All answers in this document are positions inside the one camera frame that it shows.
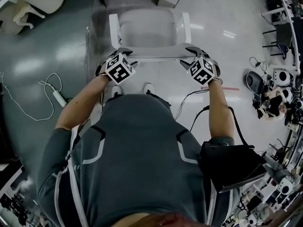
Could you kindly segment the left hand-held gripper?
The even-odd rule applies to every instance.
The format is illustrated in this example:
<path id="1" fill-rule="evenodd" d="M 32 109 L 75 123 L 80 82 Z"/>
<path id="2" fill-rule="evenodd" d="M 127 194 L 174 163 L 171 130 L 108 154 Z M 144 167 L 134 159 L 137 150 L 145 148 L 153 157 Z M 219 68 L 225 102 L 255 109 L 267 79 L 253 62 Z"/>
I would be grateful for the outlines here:
<path id="1" fill-rule="evenodd" d="M 108 76 L 116 85 L 120 85 L 135 74 L 134 68 L 138 61 L 129 62 L 128 56 L 133 51 L 128 48 L 119 48 L 110 54 L 109 58 L 97 66 L 95 77 Z"/>

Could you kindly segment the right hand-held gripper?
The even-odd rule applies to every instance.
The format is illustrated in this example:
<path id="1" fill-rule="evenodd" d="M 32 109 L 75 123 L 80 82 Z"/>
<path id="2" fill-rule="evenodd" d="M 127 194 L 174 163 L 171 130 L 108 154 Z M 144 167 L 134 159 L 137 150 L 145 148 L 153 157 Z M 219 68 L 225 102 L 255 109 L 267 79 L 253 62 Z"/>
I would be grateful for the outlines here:
<path id="1" fill-rule="evenodd" d="M 180 60 L 179 63 L 189 71 L 190 76 L 199 84 L 210 84 L 213 80 L 218 80 L 221 70 L 218 63 L 208 57 L 208 54 L 198 47 L 186 47 L 186 50 L 195 54 L 193 62 L 189 63 Z"/>

